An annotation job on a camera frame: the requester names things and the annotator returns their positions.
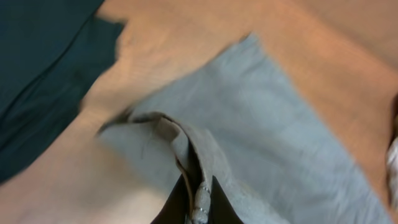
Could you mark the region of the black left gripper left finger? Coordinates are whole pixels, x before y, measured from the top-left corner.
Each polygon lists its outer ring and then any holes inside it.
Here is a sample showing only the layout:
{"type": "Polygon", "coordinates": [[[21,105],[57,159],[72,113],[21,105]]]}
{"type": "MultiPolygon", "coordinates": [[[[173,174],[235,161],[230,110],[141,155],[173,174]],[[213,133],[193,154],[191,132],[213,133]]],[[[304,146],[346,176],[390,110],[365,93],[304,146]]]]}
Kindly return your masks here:
{"type": "Polygon", "coordinates": [[[185,224],[188,211],[188,192],[185,180],[181,175],[161,211],[151,224],[185,224]]]}

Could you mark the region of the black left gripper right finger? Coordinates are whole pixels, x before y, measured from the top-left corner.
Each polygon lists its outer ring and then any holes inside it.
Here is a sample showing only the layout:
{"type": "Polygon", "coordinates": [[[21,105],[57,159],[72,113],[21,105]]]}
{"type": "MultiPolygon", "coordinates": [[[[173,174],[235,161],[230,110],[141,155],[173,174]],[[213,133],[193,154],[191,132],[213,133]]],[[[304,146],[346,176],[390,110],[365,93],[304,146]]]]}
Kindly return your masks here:
{"type": "Polygon", "coordinates": [[[243,224],[215,176],[212,179],[208,224],[243,224]]]}

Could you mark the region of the grey shorts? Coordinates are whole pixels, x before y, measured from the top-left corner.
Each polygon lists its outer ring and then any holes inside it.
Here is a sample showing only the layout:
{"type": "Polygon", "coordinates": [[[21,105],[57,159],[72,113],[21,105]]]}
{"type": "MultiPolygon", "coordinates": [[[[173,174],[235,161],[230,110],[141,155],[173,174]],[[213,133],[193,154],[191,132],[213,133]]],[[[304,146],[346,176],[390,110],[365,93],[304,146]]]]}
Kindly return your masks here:
{"type": "Polygon", "coordinates": [[[99,138],[141,182],[188,191],[210,219],[219,184],[244,223],[390,223],[350,155],[247,35],[105,123],[99,138]]]}

